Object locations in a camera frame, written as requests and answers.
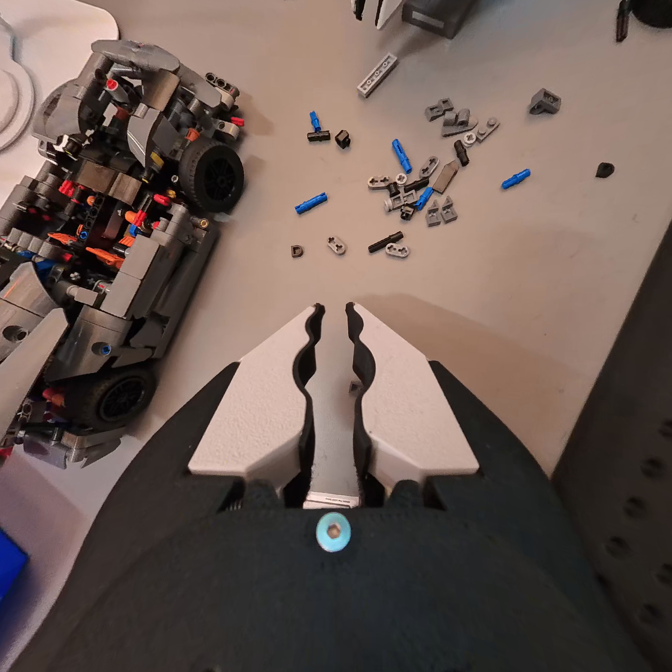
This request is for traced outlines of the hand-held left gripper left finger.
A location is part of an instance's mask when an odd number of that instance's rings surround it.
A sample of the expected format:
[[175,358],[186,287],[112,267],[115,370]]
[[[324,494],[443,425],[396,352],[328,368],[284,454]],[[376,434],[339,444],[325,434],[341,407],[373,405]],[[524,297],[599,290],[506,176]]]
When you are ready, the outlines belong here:
[[286,507],[305,504],[315,457],[315,345],[324,306],[307,307],[237,362],[188,468],[200,476],[264,481]]

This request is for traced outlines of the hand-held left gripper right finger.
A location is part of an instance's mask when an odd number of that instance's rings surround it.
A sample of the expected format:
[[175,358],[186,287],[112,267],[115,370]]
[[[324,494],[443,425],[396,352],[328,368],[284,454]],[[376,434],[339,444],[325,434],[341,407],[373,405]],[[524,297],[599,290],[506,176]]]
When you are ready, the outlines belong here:
[[353,457],[365,507],[398,483],[471,476],[479,463],[427,357],[355,302],[345,308],[353,343]]

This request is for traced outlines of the grey lego tile assembly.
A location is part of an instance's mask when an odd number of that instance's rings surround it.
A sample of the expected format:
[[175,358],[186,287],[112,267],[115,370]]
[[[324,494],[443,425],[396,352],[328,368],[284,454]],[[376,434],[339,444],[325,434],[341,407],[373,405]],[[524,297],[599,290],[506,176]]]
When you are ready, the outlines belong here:
[[406,1],[402,21],[448,40],[456,37],[476,1]]

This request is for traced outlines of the light grey studded lego plate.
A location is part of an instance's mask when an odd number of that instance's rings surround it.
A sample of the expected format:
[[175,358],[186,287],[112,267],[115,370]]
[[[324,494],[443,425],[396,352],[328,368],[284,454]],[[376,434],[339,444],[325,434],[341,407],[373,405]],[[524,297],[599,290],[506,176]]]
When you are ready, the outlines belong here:
[[357,93],[363,99],[367,99],[378,86],[391,74],[398,65],[399,59],[392,53],[387,53],[373,67],[365,78],[357,85]]

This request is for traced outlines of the pile of small lego pieces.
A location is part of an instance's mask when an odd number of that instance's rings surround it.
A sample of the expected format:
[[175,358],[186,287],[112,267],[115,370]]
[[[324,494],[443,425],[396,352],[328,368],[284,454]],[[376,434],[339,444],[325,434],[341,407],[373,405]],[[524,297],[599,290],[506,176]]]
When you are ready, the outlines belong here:
[[[388,192],[389,198],[384,202],[385,211],[394,212],[398,210],[400,219],[404,222],[410,221],[413,215],[426,205],[429,197],[434,193],[442,194],[454,179],[459,168],[466,167],[469,163],[466,148],[472,147],[476,143],[481,144],[501,125],[497,117],[491,116],[485,124],[474,130],[477,126],[477,120],[473,118],[470,110],[462,108],[458,112],[454,112],[453,105],[448,98],[441,99],[436,105],[428,106],[425,109],[425,116],[428,121],[443,118],[441,125],[442,137],[452,137],[462,133],[462,139],[457,140],[454,145],[457,156],[456,160],[445,164],[442,167],[440,175],[430,184],[433,173],[440,165],[439,158],[432,155],[422,164],[418,172],[418,178],[415,181],[408,182],[408,176],[413,172],[413,167],[399,139],[394,139],[391,147],[398,159],[401,172],[393,179],[388,175],[374,175],[367,180],[369,190],[385,190]],[[310,113],[310,122],[313,131],[307,133],[309,142],[331,140],[331,132],[321,127],[319,117],[315,111]],[[334,136],[334,140],[340,149],[345,150],[351,146],[351,136],[345,129],[340,130]],[[327,200],[328,195],[323,191],[299,203],[294,208],[298,215],[302,215],[326,203]],[[445,205],[441,207],[438,221],[432,218],[434,217],[435,206],[433,208],[433,212],[427,213],[427,222],[430,226],[441,222],[449,223],[457,218],[450,198],[447,198]],[[408,248],[397,244],[402,238],[403,233],[401,232],[391,234],[382,239],[382,241],[370,245],[368,251],[369,253],[375,253],[384,249],[392,257],[406,258],[409,252]]]

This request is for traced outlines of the grey lego car model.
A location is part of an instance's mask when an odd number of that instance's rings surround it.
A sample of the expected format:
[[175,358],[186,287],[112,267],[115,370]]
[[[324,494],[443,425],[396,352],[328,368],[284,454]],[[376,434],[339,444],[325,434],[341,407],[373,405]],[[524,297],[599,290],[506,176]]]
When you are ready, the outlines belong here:
[[25,439],[88,448],[153,399],[242,196],[240,89],[163,48],[97,40],[32,126],[45,158],[1,207],[1,462]]

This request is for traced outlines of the black lego wheel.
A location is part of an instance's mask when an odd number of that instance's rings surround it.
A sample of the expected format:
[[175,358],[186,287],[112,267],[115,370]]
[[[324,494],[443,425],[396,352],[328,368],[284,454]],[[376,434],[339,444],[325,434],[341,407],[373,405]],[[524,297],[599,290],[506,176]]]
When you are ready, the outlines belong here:
[[671,28],[671,1],[631,1],[630,6],[636,19],[644,25]]

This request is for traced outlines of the blue storage bin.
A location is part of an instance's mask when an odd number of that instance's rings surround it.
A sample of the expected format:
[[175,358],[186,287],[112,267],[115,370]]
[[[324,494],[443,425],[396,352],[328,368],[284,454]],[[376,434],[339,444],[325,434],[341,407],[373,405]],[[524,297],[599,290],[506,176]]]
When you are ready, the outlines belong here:
[[1,529],[1,601],[11,592],[28,561],[28,554]]

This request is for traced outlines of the white adjustable stand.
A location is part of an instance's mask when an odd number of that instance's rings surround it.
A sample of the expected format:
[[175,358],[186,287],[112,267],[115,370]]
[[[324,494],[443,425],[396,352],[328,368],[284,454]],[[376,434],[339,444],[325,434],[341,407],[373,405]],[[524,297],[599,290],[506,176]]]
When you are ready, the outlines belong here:
[[118,36],[111,14],[80,1],[2,1],[1,150],[26,133],[53,89],[79,74],[92,42]]

